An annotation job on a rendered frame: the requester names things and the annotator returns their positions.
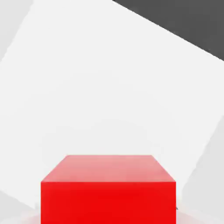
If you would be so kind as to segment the small red cube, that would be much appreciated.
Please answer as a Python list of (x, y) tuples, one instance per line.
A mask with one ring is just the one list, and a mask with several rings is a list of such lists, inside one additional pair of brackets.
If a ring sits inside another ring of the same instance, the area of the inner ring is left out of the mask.
[(68, 155), (41, 181), (41, 224), (176, 224), (176, 182), (151, 155)]

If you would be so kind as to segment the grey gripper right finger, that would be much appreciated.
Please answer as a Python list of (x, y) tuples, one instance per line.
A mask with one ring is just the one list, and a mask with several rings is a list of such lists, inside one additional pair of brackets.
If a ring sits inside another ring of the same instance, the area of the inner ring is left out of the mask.
[(201, 224), (201, 221), (195, 216), (185, 212), (180, 206), (177, 206), (176, 224)]

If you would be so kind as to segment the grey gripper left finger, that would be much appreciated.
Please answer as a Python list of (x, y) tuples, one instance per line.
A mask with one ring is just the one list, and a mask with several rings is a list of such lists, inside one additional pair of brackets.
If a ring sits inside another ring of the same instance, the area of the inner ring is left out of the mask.
[(35, 204), (35, 209), (22, 217), (21, 224), (41, 224), (40, 204)]

